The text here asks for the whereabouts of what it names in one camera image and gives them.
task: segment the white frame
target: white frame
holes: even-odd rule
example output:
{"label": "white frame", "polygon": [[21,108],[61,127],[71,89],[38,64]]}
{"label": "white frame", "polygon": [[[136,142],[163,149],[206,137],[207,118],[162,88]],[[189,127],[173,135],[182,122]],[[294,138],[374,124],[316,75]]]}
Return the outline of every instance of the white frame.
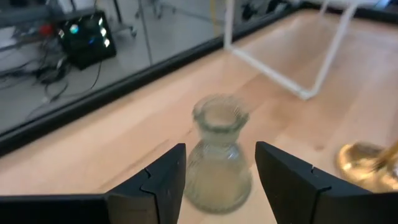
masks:
{"label": "white frame", "polygon": [[[324,0],[322,7],[320,9],[320,16],[323,16],[328,4],[331,0]],[[347,7],[345,7],[344,12],[340,18],[340,23],[338,25],[336,34],[331,41],[329,46],[327,55],[323,61],[321,69],[318,72],[317,78],[315,80],[314,85],[310,90],[300,86],[295,81],[289,79],[278,71],[274,70],[270,66],[260,62],[258,59],[254,58],[249,53],[244,50],[239,49],[238,47],[232,44],[232,32],[233,32],[233,18],[234,18],[234,5],[235,0],[226,0],[226,14],[225,14],[225,28],[224,28],[224,49],[229,50],[234,55],[238,56],[242,60],[246,61],[253,67],[259,69],[264,75],[268,76],[270,79],[275,81],[276,83],[282,85],[284,88],[288,89],[298,97],[303,100],[307,100],[318,94],[322,84],[325,81],[325,78],[330,69],[330,65],[333,62],[333,59],[336,57],[337,50],[341,44],[341,40],[346,34],[348,24],[353,17],[356,8],[358,7],[359,1],[352,0],[349,1]]]}

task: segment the wooden table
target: wooden table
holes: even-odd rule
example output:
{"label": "wooden table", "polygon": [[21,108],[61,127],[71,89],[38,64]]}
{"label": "wooden table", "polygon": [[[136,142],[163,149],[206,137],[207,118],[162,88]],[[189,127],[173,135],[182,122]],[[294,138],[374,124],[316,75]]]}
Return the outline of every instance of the wooden table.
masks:
{"label": "wooden table", "polygon": [[[311,85],[337,20],[296,13],[238,43],[275,69]],[[354,20],[320,94],[302,101],[222,50],[145,86],[0,159],[0,194],[105,192],[178,142],[198,141],[193,105],[212,93],[241,98],[251,119],[239,138],[254,176],[238,211],[199,212],[185,199],[179,223],[275,223],[254,163],[266,141],[335,175],[336,151],[398,136],[398,29]]]}

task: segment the gold metal object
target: gold metal object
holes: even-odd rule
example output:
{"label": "gold metal object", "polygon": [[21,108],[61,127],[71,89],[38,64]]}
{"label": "gold metal object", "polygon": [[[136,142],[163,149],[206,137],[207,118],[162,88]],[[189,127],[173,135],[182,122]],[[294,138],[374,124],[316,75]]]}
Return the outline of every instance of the gold metal object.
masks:
{"label": "gold metal object", "polygon": [[343,146],[337,168],[348,182],[372,192],[398,190],[398,141],[385,149],[366,142]]}

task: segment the clear glass vase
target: clear glass vase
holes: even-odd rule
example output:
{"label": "clear glass vase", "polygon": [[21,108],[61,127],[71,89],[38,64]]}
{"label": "clear glass vase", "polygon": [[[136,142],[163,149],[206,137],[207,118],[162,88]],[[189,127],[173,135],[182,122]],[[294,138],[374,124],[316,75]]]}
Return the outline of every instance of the clear glass vase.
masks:
{"label": "clear glass vase", "polygon": [[185,196],[201,210],[228,213],[251,191],[251,173],[239,144],[249,115],[232,96],[211,96],[193,109],[201,140],[187,161]]}

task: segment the red object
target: red object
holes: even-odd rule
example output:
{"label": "red object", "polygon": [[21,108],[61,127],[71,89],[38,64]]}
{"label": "red object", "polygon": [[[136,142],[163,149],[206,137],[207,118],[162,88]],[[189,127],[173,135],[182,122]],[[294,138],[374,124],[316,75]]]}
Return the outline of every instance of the red object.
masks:
{"label": "red object", "polygon": [[50,24],[42,25],[39,29],[40,34],[43,36],[51,36],[53,35],[53,27]]}

